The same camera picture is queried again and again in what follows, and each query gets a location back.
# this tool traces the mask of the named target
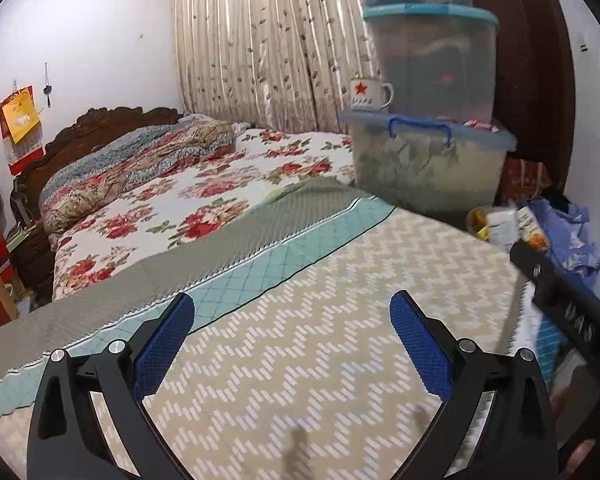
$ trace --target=blue handle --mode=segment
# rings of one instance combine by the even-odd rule
[[[389,120],[387,129],[389,137],[395,137],[394,124],[406,124],[407,126],[416,126],[417,128],[425,128],[427,130],[446,130],[446,146],[451,146],[451,128],[448,124],[441,121],[432,121],[430,119],[416,119],[411,117],[394,117]]]

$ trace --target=mug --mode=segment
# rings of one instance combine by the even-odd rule
[[[394,86],[391,83],[381,83],[375,79],[352,79],[349,88],[352,109],[380,110],[394,100]],[[387,99],[383,102],[382,95],[385,93]]]

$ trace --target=hanging ornament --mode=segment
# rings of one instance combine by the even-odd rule
[[[45,63],[45,89],[43,90],[43,92],[46,95],[46,107],[51,108],[51,98],[49,97],[51,95],[51,85],[49,84],[49,72],[46,69],[46,63]]]

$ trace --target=blue gripper pad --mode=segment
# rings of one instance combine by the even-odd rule
[[[195,306],[183,294],[151,336],[134,362],[134,397],[141,401],[158,391],[171,363],[193,326]]]
[[[398,292],[391,298],[389,315],[425,388],[430,394],[439,396],[442,402],[447,402],[454,390],[451,363],[420,314],[408,298]]]

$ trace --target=red calendar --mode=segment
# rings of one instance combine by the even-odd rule
[[[28,86],[18,91],[22,92],[25,90],[29,92],[31,100],[33,101],[33,86]],[[42,128],[40,123],[27,133],[27,135],[17,144],[11,139],[7,121],[4,119],[4,114],[2,113],[2,107],[9,102],[12,96],[13,94],[0,103],[0,130],[2,133],[2,145],[4,146],[4,153],[7,156],[9,169],[11,170],[12,175],[17,175],[30,161],[35,158],[40,158],[45,152],[42,149]]]

